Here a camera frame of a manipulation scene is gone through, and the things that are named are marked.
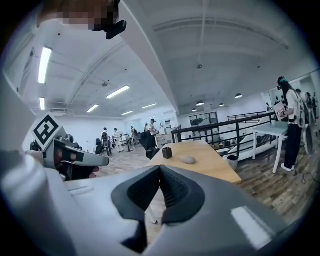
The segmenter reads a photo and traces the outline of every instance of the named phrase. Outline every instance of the curved ceiling beam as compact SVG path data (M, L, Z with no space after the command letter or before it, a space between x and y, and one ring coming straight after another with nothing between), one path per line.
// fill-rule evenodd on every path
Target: curved ceiling beam
M123 0L119 6L120 19L127 21L126 31L121 37L150 71L157 84L172 104L179 111L171 89L173 80L165 52L150 22L144 15L138 0Z
M181 59L186 57L193 57L198 54L198 47L185 47L180 49L172 49L167 51L168 60L173 61L175 59ZM264 58L265 55L251 48L240 48L230 45L207 45L203 46L201 50L202 54L240 54L248 55L257 58Z
M163 33L169 30L178 30L183 27L202 27L202 22L203 22L202 18L200 17L183 18L183 19L177 19L177 20L172 20L169 22L158 24L154 26L153 29L156 33ZM222 27L226 29L236 29L246 33L252 33L257 36L263 37L267 40L273 41L274 43L280 45L281 47L287 50L289 49L289 46L280 38L277 38L276 36L266 31L263 31L260 28L256 28L253 26L243 25L243 24L235 23L229 20L216 19L213 17L206 18L205 26L207 27L217 26L217 27Z
M116 45L114 48L109 50L106 54L104 54L100 59L98 59L91 66L88 72L85 75L83 75L80 80L76 82L77 86L75 87L72 94L70 95L69 100L67 101L67 105L70 105L75 101L75 99L77 98L77 95L79 94L83 86L88 82L89 78L94 75L94 73L98 70L98 68L101 65L105 64L108 60L110 60L114 54L118 53L125 46L126 46L126 43L122 41L121 43Z

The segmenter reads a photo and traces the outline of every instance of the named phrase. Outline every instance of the ceiling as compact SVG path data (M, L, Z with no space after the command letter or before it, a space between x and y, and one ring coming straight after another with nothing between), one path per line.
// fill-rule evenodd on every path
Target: ceiling
M236 93L249 96L274 88L279 76L305 74L290 72L309 54L304 38L271 1L138 2L165 52L181 115L199 100L206 109L216 109L233 103Z
M106 40L104 32L74 30L57 21L41 25L23 99L40 112L39 97L46 110L56 115L126 117L123 113L143 113L142 107L169 103L146 66L120 36ZM43 46L53 49L46 84L38 83ZM106 96L128 85L129 90ZM93 105L99 105L87 113Z
M265 92L280 76L293 80L306 74L293 68L312 55L305 38L269 0L121 3L120 18L128 26L112 40L104 32L73 30L57 21L41 25L23 95L34 111L45 97L47 109L70 115L123 117L154 103L172 104L184 115L198 101L205 103L199 111L216 109L232 104L236 93ZM53 48L46 85L37 79L43 46ZM106 99L125 85L130 90ZM88 114L95 104L99 107Z

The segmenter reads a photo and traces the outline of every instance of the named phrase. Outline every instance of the trash bin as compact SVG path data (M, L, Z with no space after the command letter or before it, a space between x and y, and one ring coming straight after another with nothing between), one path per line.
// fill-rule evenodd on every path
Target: trash bin
M231 166L231 168L233 170L237 169L238 166L238 161L239 161L239 157L235 156L235 155L229 155L226 158L226 162Z

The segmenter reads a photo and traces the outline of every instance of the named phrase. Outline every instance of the wooden floor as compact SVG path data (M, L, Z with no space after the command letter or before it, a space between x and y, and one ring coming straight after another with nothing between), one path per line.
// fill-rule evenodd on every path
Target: wooden floor
M244 191L264 203L270 209L283 216L284 220L291 224L300 218L311 200L317 187L313 177L320 179L318 166L320 161L320 150L318 142L314 144L314 153L306 155L303 148L300 149L296 170L286 172L280 165L284 162L286 144L283 144L280 164L276 174L272 173L277 151L271 149L257 155L255 160L247 159L239 162L236 169L243 182L239 184ZM110 158L110 164L102 167L99 176L116 175L144 167L149 160L142 146L133 147L132 152L114 152ZM154 197L151 208L158 219L159 224L152 224L146 220L148 242L152 243L161 230L161 218L166 209L164 197L161 190Z

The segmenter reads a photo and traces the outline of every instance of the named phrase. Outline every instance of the black pants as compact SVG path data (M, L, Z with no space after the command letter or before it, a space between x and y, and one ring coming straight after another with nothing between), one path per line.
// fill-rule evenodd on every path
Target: black pants
M106 153L108 154L108 157L110 157L110 155L112 155L111 142L109 140L104 140L103 146L105 148Z
M297 161L301 142L301 132L302 128L297 124L289 124L284 160L284 166L289 169L291 169Z

